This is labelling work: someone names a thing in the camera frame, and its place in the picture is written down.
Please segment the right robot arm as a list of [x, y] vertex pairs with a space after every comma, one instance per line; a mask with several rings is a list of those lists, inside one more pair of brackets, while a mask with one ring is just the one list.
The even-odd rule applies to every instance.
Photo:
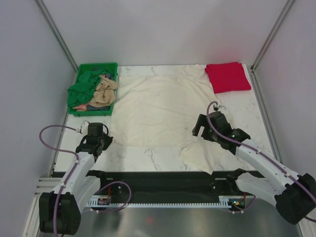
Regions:
[[261, 175], [237, 169], [226, 182], [227, 191], [252, 194], [274, 206], [280, 216], [296, 225], [306, 219], [316, 207], [316, 180], [310, 174], [300, 175], [279, 161], [260, 151], [259, 146], [243, 130], [231, 128], [220, 111], [200, 114], [192, 130], [194, 136], [202, 133], [204, 140], [215, 142], [221, 148], [253, 166]]

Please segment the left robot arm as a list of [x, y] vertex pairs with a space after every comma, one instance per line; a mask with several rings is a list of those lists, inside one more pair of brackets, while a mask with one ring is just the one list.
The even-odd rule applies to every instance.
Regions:
[[104, 194], [108, 181], [89, 175], [98, 157], [112, 143], [107, 126], [100, 122], [88, 124], [69, 169], [52, 191], [39, 197], [39, 229], [55, 236], [74, 235], [80, 225], [81, 213], [92, 196]]

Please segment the cream t shirt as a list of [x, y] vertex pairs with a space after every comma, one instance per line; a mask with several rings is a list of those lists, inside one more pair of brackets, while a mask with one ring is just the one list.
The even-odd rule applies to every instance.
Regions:
[[110, 132], [127, 147], [177, 147], [183, 162], [212, 173], [225, 150], [193, 136], [192, 130], [216, 100], [200, 65], [184, 66], [173, 75], [120, 77]]

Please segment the green plastic bin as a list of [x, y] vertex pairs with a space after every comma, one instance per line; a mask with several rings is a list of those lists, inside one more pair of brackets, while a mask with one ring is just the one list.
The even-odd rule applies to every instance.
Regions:
[[[92, 64], [81, 64], [78, 69], [77, 77], [75, 83], [77, 82], [79, 76], [81, 76], [86, 71], [97, 71], [104, 70], [104, 76], [111, 80], [117, 82], [118, 75], [118, 64], [117, 63], [92, 63]], [[110, 106], [103, 107], [93, 107], [86, 104], [81, 104], [76, 107], [68, 107], [68, 113], [75, 117], [88, 117], [88, 116], [110, 116], [113, 112], [114, 101]]]

